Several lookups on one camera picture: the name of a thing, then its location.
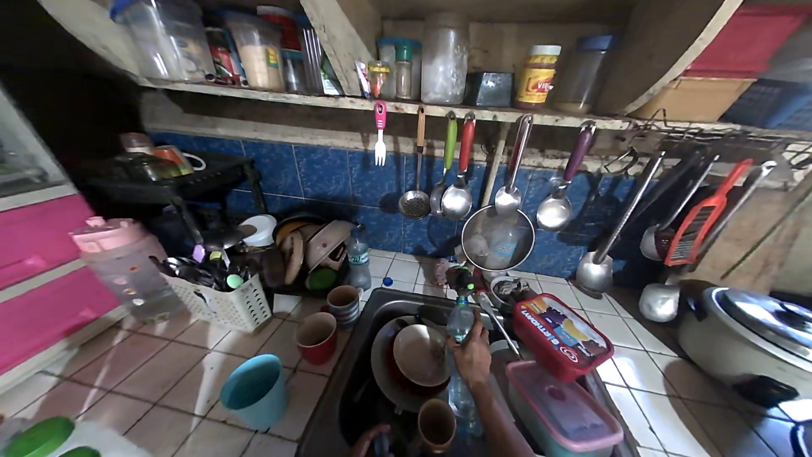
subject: blue tiled backsplash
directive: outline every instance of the blue tiled backsplash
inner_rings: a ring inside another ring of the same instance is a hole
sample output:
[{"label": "blue tiled backsplash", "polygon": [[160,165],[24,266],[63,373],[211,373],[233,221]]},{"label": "blue tiled backsplash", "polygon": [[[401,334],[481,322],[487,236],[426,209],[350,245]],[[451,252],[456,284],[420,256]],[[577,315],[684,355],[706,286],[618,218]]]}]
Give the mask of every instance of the blue tiled backsplash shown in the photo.
[{"label": "blue tiled backsplash", "polygon": [[[246,155],[254,159],[261,177],[262,192],[268,211],[285,215],[311,211],[328,218],[352,220],[366,227],[370,247],[428,257],[447,257],[460,242],[464,221],[429,216],[410,220],[397,209],[406,190],[414,189],[416,156],[387,155],[386,166],[374,166],[374,155],[366,150],[346,150],[325,146],[293,145],[272,141],[236,140],[201,137],[179,133],[151,133],[156,144],[172,144],[181,150],[207,150]],[[469,167],[469,186],[474,208],[479,208],[486,179],[486,163]],[[447,175],[447,183],[456,179],[457,161]],[[551,191],[555,170],[522,168],[516,186],[522,194],[522,210],[535,221],[539,203]],[[429,193],[443,175],[441,158],[423,159],[421,188]],[[495,188],[505,182],[506,166],[499,167]],[[549,276],[570,277],[578,262],[594,249],[596,238],[611,228],[622,204],[633,187],[633,179],[622,176],[595,176],[578,173],[569,186],[575,219],[559,233],[536,231],[533,252],[519,270]],[[233,189],[227,205],[234,211],[258,212],[248,186]],[[610,252],[614,259],[615,283],[642,287],[656,279],[658,263],[640,254],[640,234],[649,225],[641,218],[628,228]]]}]

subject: white tile countertop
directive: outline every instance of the white tile countertop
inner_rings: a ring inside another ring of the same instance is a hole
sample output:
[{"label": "white tile countertop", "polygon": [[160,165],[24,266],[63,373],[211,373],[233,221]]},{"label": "white tile countertop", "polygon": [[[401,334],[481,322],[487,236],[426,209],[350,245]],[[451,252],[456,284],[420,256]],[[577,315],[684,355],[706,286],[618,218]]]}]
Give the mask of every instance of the white tile countertop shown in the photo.
[{"label": "white tile countertop", "polygon": [[[394,289],[456,297],[447,287],[432,285],[435,260],[379,250],[370,254],[374,288],[388,276]],[[617,289],[595,299],[561,278],[511,274],[538,292],[556,295],[615,344],[615,356],[598,367],[598,374],[641,457],[793,456],[790,417],[812,414],[809,404],[765,411],[737,397],[682,359],[668,329],[635,320],[633,291]],[[363,303],[370,293],[364,293]],[[325,365],[301,360],[293,344],[296,323],[323,304],[277,295],[274,318],[253,335],[195,321],[189,314],[150,326],[122,320],[0,394],[0,414],[94,420],[156,457],[292,457],[349,339],[349,333],[339,334],[338,350]],[[265,353],[283,362],[289,404],[273,428],[255,431],[232,416],[218,395],[237,366]]]}]

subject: rice cooker lid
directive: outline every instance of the rice cooker lid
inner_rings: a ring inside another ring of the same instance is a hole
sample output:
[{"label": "rice cooker lid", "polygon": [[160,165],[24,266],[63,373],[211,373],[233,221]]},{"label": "rice cooker lid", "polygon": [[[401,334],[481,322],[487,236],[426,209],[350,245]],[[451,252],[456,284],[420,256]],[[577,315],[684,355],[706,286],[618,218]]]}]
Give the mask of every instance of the rice cooker lid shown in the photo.
[{"label": "rice cooker lid", "polygon": [[720,288],[711,296],[739,324],[782,349],[812,361],[812,311],[741,289]]}]

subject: teal bucket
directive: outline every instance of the teal bucket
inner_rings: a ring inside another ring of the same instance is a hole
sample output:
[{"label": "teal bucket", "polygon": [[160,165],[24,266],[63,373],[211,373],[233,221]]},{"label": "teal bucket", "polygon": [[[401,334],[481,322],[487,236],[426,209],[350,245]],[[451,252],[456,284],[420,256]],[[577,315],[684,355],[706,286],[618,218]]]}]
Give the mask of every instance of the teal bucket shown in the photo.
[{"label": "teal bucket", "polygon": [[282,361],[272,354],[246,361],[226,380],[220,402],[250,427],[269,429],[282,419],[287,407]]}]

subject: stainless steel sink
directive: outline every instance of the stainless steel sink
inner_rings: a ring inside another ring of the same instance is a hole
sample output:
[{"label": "stainless steel sink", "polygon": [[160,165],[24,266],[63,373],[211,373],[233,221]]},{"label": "stainless steel sink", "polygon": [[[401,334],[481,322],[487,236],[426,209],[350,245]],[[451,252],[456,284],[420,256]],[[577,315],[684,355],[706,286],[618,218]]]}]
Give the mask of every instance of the stainless steel sink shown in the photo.
[{"label": "stainless steel sink", "polygon": [[[310,416],[310,422],[304,430],[302,443],[296,455],[302,457],[346,455],[364,431],[381,423],[392,424],[395,456],[411,454],[407,451],[407,444],[414,439],[417,432],[417,414],[407,411],[396,414],[395,406],[378,388],[369,361],[372,342],[384,324],[401,316],[419,313],[425,319],[445,325],[453,307],[454,302],[445,298],[384,288],[374,290],[333,370],[332,377],[327,382],[322,398]],[[485,326],[492,330],[487,314],[482,313],[482,319]],[[510,319],[506,319],[504,323],[513,336]],[[490,332],[490,339],[491,342],[495,342],[503,337],[495,330]],[[492,371],[499,370],[495,364],[491,368]],[[506,387],[501,376],[503,373],[495,372],[495,375],[500,387]],[[579,382],[623,424],[603,383],[596,375],[584,376]],[[504,391],[503,396],[508,397],[507,391]],[[517,416],[515,417],[519,430],[529,438],[524,425]],[[624,430],[626,436],[630,436],[625,424]],[[538,449],[532,439],[528,439],[528,442],[537,454],[543,455],[543,450]],[[484,437],[455,437],[454,445],[448,454],[487,455]],[[612,455],[635,457],[637,450],[628,444],[627,439],[615,447]]]}]

